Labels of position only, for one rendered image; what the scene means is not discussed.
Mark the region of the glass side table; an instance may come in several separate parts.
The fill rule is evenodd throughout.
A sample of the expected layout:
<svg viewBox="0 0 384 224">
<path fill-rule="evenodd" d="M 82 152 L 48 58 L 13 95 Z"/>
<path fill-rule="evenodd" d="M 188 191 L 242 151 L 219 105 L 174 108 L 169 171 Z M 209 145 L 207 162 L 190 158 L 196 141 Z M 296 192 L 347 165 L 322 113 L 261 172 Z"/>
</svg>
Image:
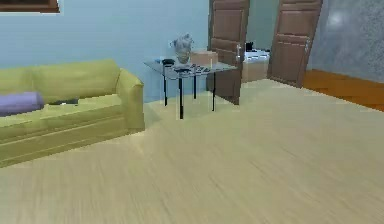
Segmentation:
<svg viewBox="0 0 384 224">
<path fill-rule="evenodd" d="M 179 88 L 179 117 L 184 118 L 184 108 L 183 108 L 183 80 L 186 78 L 193 78 L 193 97 L 196 97 L 197 93 L 197 77 L 198 76 L 208 76 L 209 74 L 213 75 L 213 91 L 212 94 L 216 96 L 216 74 L 224 71 L 235 70 L 236 67 L 228 65 L 222 62 L 217 62 L 216 64 L 208 65 L 197 65 L 192 63 L 181 64 L 175 61 L 174 65 L 163 65 L 163 59 L 156 59 L 154 61 L 145 62 L 145 65 L 151 68 L 152 70 L 158 72 L 163 77 L 163 91 L 164 91 L 164 105 L 168 103 L 167 97 L 167 81 L 168 80 L 177 80 Z M 195 73 L 194 68 L 197 66 L 202 66 L 210 69 L 210 72 L 207 73 Z M 215 98 L 212 98 L 212 110 L 215 110 Z"/>
</svg>

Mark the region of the brown cardboard box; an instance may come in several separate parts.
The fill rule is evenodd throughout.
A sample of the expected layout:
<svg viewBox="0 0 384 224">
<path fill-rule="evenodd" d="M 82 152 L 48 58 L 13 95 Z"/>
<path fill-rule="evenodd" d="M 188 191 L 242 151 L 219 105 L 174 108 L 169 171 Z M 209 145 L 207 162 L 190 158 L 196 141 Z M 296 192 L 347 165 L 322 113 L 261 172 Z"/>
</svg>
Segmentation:
<svg viewBox="0 0 384 224">
<path fill-rule="evenodd" d="M 210 66 L 218 62 L 218 54 L 213 51 L 193 51 L 190 61 L 192 64 Z"/>
</svg>

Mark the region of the grey glass vase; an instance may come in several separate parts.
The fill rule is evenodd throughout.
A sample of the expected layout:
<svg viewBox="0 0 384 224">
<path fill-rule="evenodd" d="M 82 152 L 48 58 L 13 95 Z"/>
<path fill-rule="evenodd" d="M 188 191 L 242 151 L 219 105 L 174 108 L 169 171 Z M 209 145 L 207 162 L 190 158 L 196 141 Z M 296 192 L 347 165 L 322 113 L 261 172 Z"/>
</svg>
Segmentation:
<svg viewBox="0 0 384 224">
<path fill-rule="evenodd" d="M 181 64 L 187 64 L 192 50 L 193 39 L 189 33 L 178 37 L 171 42 L 176 57 Z"/>
</svg>

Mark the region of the brown panelled room door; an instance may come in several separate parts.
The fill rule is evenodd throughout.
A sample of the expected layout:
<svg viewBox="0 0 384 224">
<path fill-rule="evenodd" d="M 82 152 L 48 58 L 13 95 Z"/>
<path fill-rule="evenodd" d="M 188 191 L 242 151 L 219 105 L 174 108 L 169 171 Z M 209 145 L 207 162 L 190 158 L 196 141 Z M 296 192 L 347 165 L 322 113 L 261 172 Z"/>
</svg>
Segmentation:
<svg viewBox="0 0 384 224">
<path fill-rule="evenodd" d="M 235 70 L 216 74 L 216 96 L 239 104 L 250 0 L 209 0 L 209 51 L 218 61 L 235 66 Z M 236 62 L 236 45 L 241 44 L 241 60 Z M 206 89 L 213 91 L 213 75 L 206 78 Z"/>
<path fill-rule="evenodd" d="M 309 60 L 323 0 L 280 0 L 267 77 L 297 88 Z M 305 53 L 305 42 L 311 38 Z"/>
</svg>

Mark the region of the beige kitchen counter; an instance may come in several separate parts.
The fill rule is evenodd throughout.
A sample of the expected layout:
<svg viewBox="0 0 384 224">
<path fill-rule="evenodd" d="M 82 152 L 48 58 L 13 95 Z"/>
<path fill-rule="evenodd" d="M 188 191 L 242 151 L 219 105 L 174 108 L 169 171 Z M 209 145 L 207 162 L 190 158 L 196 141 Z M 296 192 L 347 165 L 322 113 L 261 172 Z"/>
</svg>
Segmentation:
<svg viewBox="0 0 384 224">
<path fill-rule="evenodd" d="M 245 52 L 242 70 L 242 82 L 252 82 L 267 77 L 269 53 L 264 50 Z"/>
</svg>

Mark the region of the yellow-green sofa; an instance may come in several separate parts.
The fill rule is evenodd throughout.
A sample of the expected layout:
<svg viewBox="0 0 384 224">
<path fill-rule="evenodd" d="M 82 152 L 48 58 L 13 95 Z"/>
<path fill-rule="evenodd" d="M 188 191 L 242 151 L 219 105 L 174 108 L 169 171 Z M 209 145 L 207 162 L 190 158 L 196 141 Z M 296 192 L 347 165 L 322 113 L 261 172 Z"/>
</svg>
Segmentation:
<svg viewBox="0 0 384 224">
<path fill-rule="evenodd" d="M 0 95 L 38 92 L 44 101 L 0 117 L 0 167 L 143 131 L 143 89 L 112 59 L 0 69 Z M 73 98 L 78 105 L 49 105 Z"/>
</svg>

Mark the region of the black remote control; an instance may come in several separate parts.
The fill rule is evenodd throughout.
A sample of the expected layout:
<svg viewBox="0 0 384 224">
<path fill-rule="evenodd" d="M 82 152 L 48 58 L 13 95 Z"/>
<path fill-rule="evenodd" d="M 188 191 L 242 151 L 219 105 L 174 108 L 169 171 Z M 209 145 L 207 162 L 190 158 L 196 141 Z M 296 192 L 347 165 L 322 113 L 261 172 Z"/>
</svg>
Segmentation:
<svg viewBox="0 0 384 224">
<path fill-rule="evenodd" d="M 58 100 L 55 102 L 49 103 L 49 105 L 78 105 L 79 98 L 67 99 L 67 100 Z"/>
</svg>

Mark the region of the purple cushion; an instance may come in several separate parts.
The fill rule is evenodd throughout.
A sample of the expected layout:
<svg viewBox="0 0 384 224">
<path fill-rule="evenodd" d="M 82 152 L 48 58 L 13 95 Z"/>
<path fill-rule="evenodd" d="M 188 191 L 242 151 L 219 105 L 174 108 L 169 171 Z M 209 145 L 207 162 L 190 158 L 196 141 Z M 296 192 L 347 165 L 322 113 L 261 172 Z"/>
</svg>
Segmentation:
<svg viewBox="0 0 384 224">
<path fill-rule="evenodd" d="M 0 117 L 40 110 L 44 101 L 38 92 L 0 95 Z"/>
</svg>

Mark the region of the brown framed wall picture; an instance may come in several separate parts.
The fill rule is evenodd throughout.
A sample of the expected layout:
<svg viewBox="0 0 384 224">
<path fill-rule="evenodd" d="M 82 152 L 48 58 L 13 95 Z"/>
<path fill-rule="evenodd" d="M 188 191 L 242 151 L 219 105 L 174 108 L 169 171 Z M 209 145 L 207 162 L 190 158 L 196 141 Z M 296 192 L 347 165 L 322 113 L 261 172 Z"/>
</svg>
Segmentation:
<svg viewBox="0 0 384 224">
<path fill-rule="evenodd" d="M 0 12 L 59 13 L 58 0 L 0 0 Z"/>
</svg>

